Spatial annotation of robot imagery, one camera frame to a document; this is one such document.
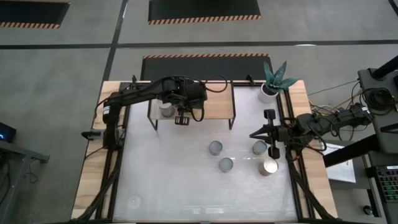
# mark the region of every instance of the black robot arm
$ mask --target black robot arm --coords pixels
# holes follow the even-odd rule
[[[103,121],[106,124],[106,130],[103,147],[114,150],[118,146],[116,126],[123,106],[153,99],[176,106],[179,116],[182,117],[184,112],[203,109],[203,104],[207,100],[206,87],[204,83],[195,82],[186,77],[165,77],[142,89],[133,88],[112,93],[104,102]],[[175,124],[188,125],[188,123],[189,118],[185,117],[175,120]]]
[[[262,128],[249,135],[250,138],[264,140],[270,144],[268,150],[269,156],[278,159],[279,149],[275,146],[275,142],[283,142],[289,146],[291,150],[295,150],[300,154],[309,142],[321,137],[329,132],[337,133],[340,128],[345,126],[357,127],[358,125],[369,125],[372,123],[372,116],[368,109],[359,103],[351,105],[348,110],[340,110],[328,116],[319,116],[317,114],[301,114],[296,118],[287,118],[290,124],[282,119],[281,125],[274,126],[275,119],[274,110],[264,110],[264,117],[268,119],[268,124],[264,124]]]

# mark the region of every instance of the black cable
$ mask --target black cable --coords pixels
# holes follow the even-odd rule
[[[309,201],[312,203],[315,210],[318,212],[319,216],[321,216],[322,220],[336,220],[333,216],[331,216],[328,211],[321,205],[318,199],[314,196],[308,185],[302,179],[301,175],[297,172],[293,162],[288,162],[289,170],[291,170],[290,174],[298,183],[298,185],[303,190],[305,196],[308,197]]]
[[[366,125],[365,126],[365,128],[363,128],[363,129],[360,129],[360,130],[355,130],[355,129],[353,129],[353,130],[345,130],[345,129],[340,129],[340,131],[364,131],[366,128],[368,128],[368,125]]]
[[[321,140],[321,142],[323,143],[323,147],[324,147],[324,148],[323,148],[323,149],[318,149],[318,151],[321,151],[321,152],[326,151],[326,149],[328,148],[328,146],[326,145],[325,140],[322,138],[322,136],[320,136],[320,135],[318,134],[318,132],[316,132],[316,131],[311,127],[310,121],[312,121],[312,120],[307,121],[308,127],[309,127],[310,130],[318,137],[318,139]]]
[[[355,89],[355,87],[356,87],[358,84],[359,84],[359,82],[357,82],[357,83],[354,85],[353,89],[351,90],[351,102],[348,103],[348,106],[346,107],[346,110],[349,108],[349,106],[350,106],[351,104],[354,105],[354,89]]]
[[[209,89],[209,88],[206,87],[207,82],[210,81],[210,79],[213,78],[213,77],[221,77],[221,78],[225,81],[225,87],[224,87],[222,90],[211,90],[211,89]],[[222,93],[222,92],[224,92],[224,91],[227,89],[227,87],[228,87],[228,81],[227,81],[227,79],[226,79],[224,76],[222,76],[222,75],[213,75],[213,76],[210,76],[210,77],[205,81],[205,88],[206,88],[206,90],[208,90],[208,91],[210,91],[210,92],[213,92],[213,93]]]
[[[338,128],[336,127],[336,125],[332,121],[330,121],[328,118],[325,118],[325,117],[319,117],[319,119],[325,119],[325,120],[327,120],[330,123],[330,134],[333,137],[337,137],[339,135],[339,130],[338,130]]]
[[[101,147],[99,149],[96,149],[95,151],[91,152],[90,154],[88,154],[87,156],[85,156],[85,159],[87,159],[89,156],[91,156],[92,154],[98,152],[99,150],[103,149],[104,147]]]
[[[32,167],[31,167],[32,162],[34,162],[34,161],[36,161],[36,160],[37,160],[37,159],[32,159],[32,160],[30,160],[30,163],[29,163],[29,172],[26,173],[26,174],[29,174],[29,182],[30,182],[31,184],[35,184],[36,182],[39,181],[39,178],[32,172]]]
[[[355,80],[355,81],[351,81],[351,82],[348,82],[348,83],[344,83],[344,84],[341,84],[341,85],[338,85],[338,86],[334,86],[334,87],[331,87],[331,88],[327,88],[327,89],[324,89],[324,90],[316,91],[315,93],[308,94],[308,96],[311,96],[311,95],[314,95],[314,94],[317,94],[317,93],[321,93],[321,92],[323,92],[323,91],[332,90],[332,89],[334,89],[334,88],[341,87],[341,86],[343,86],[343,85],[347,85],[347,84],[350,84],[350,83],[353,83],[353,82],[357,82],[357,81],[358,81],[358,80]]]
[[[193,120],[195,120],[196,122],[203,121],[203,119],[205,118],[205,108],[203,105],[200,108],[201,109],[200,119],[196,119],[195,115],[193,114],[193,108],[191,107],[190,109],[191,109],[191,116],[192,116]]]
[[[317,153],[323,155],[323,154],[321,153],[321,151],[324,151],[323,149],[314,148],[314,147],[310,146],[309,144],[302,144],[302,143],[299,143],[299,142],[288,142],[288,144],[295,144],[295,145],[298,145],[298,146],[303,146],[303,147],[306,147],[306,148],[308,148],[308,149],[314,150],[315,152],[317,152]]]
[[[372,110],[383,111],[381,113],[371,112],[379,116],[390,113],[397,103],[390,91],[386,88],[368,88],[362,92],[359,101],[362,103],[362,100]]]
[[[2,184],[1,184],[0,189],[3,188],[4,184],[6,183],[6,180],[7,180],[7,182],[8,182],[8,186],[7,186],[6,193],[3,195],[3,197],[2,197],[1,200],[0,200],[0,205],[2,204],[2,202],[4,201],[4,199],[6,199],[7,194],[8,194],[8,191],[9,191],[10,188],[11,188],[10,163],[9,163],[8,161],[6,161],[6,164],[7,164],[7,174],[6,174],[6,177],[4,178],[4,181],[3,181]]]
[[[109,97],[107,97],[107,98],[101,100],[101,102],[99,102],[99,103],[95,106],[95,109],[94,109],[94,119],[97,118],[97,109],[98,109],[98,107],[99,107],[101,104],[103,104],[107,99],[109,99]]]

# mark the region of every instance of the black stand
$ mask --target black stand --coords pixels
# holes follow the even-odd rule
[[[379,141],[375,134],[323,156],[323,161],[326,167],[331,167],[355,157],[365,155],[370,151],[380,151]]]
[[[9,190],[5,193],[0,204],[0,223],[10,223],[10,214],[16,201],[18,190],[22,188],[22,178],[28,173],[29,164],[32,159],[37,159],[40,163],[48,163],[50,156],[34,152],[14,144],[0,141],[0,152],[2,152],[2,163],[8,164]],[[9,159],[20,160],[13,166],[8,162]]]

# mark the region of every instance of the metal cup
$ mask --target metal cup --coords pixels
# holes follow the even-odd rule
[[[222,172],[229,172],[234,167],[234,162],[230,158],[224,158],[220,160],[218,167]]]
[[[267,144],[263,141],[256,141],[252,147],[253,153],[260,156],[267,151]]]
[[[165,118],[172,117],[175,112],[175,108],[171,103],[162,103],[159,105],[160,113]]]
[[[263,176],[269,176],[274,174],[278,170],[278,163],[271,158],[265,159],[265,161],[259,165],[259,172]]]
[[[219,141],[213,141],[209,145],[210,154],[213,156],[218,156],[223,150],[223,145]]]

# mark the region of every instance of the concrete floor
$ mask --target concrete floor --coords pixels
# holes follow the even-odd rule
[[[110,44],[122,0],[71,2],[59,30],[0,28],[0,45]],[[398,39],[398,17],[386,0],[259,0],[259,21],[167,26],[147,25],[147,4],[129,1],[119,43]],[[139,77],[145,55],[268,53],[274,67],[287,60],[287,76],[303,79],[313,93],[355,80],[359,69],[378,67],[397,52],[398,45],[117,49],[109,79]],[[39,182],[26,180],[15,223],[69,219],[86,149],[80,133],[91,126],[108,53],[109,49],[0,50],[0,121],[18,130],[16,143],[51,155],[48,164],[32,166]],[[310,99],[318,105],[337,105],[350,97],[353,84]],[[368,127],[353,140],[372,133]],[[369,203],[366,191],[333,190],[333,196],[340,218],[385,223],[359,210]]]

